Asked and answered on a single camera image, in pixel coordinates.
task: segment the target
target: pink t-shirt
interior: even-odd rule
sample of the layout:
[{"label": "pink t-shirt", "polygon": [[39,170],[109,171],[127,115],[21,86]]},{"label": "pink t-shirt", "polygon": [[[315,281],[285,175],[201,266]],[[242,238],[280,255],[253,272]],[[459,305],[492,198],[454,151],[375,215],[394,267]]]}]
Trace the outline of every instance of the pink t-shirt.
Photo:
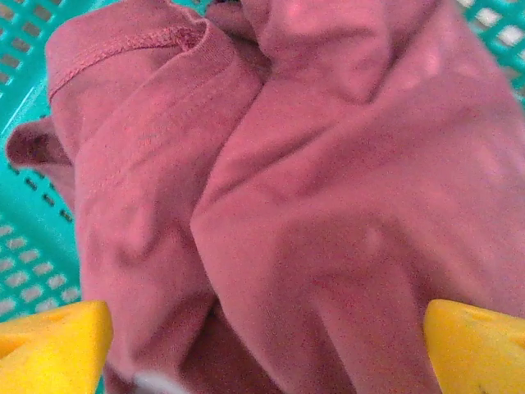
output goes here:
[{"label": "pink t-shirt", "polygon": [[110,393],[439,392],[430,300],[525,317],[523,116],[451,1],[125,0],[47,46],[15,165],[75,210]]}]

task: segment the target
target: crumpled fabric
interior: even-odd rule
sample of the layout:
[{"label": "crumpled fabric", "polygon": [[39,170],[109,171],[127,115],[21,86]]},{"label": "crumpled fabric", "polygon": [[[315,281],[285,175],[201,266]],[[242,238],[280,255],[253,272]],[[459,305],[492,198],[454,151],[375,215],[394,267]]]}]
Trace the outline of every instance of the crumpled fabric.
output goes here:
[{"label": "crumpled fabric", "polygon": [[7,156],[75,211],[110,393],[437,394],[430,300],[525,318],[525,123],[451,1],[125,0],[46,54]]}]

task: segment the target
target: laundry basket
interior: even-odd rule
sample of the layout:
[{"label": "laundry basket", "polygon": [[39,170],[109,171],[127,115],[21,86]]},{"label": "laundry basket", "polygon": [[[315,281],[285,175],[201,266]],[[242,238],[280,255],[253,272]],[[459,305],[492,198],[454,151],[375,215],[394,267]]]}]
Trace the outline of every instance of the laundry basket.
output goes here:
[{"label": "laundry basket", "polygon": [[[179,0],[202,12],[210,0]],[[525,105],[525,0],[459,0]],[[0,322],[80,299],[73,217],[48,179],[9,166],[12,129],[48,114],[43,47],[73,16],[115,0],[0,0]]]}]

